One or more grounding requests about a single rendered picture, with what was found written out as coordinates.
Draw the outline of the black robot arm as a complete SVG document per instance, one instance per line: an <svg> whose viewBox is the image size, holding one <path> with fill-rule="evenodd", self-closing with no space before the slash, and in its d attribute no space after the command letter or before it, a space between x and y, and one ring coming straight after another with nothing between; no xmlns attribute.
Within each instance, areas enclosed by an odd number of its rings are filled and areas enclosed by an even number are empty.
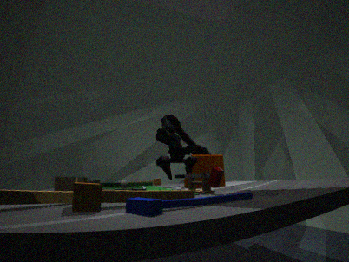
<svg viewBox="0 0 349 262"><path fill-rule="evenodd" d="M156 139L173 147L173 156L180 155L211 155L211 153L203 146L196 144L188 134L181 128L181 124L174 115L165 115L161 119L162 129L158 129L156 132ZM178 135L176 135L177 133ZM183 139L187 146L182 147L180 140ZM180 145L176 147L175 144Z"/></svg>

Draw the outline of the green putting mat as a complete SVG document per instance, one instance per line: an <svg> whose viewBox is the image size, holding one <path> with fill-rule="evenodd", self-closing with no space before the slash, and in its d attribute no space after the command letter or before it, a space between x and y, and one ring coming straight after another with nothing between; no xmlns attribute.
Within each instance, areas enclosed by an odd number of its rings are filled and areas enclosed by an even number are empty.
<svg viewBox="0 0 349 262"><path fill-rule="evenodd" d="M154 190L175 190L175 189L168 189L168 188L160 188L160 187L153 187L153 186L145 186L147 188L147 191L154 191ZM122 189L123 187L102 187L102 189ZM127 189L138 189L142 188L142 186L138 187L126 187Z"/></svg>

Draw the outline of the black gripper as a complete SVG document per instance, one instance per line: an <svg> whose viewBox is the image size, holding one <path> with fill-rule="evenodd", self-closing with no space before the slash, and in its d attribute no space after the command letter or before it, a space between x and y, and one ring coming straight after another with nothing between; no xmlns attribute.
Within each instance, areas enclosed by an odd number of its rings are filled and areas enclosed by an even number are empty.
<svg viewBox="0 0 349 262"><path fill-rule="evenodd" d="M192 173L193 166L198 162L196 157L188 157L187 159L183 159L185 155L177 154L173 156L173 147L174 145L169 147L168 153L170 154L170 158L168 156L160 156L156 160L156 166L160 167L167 174L170 180L172 180L172 174L170 170L170 163L185 163L185 169L188 173Z"/></svg>

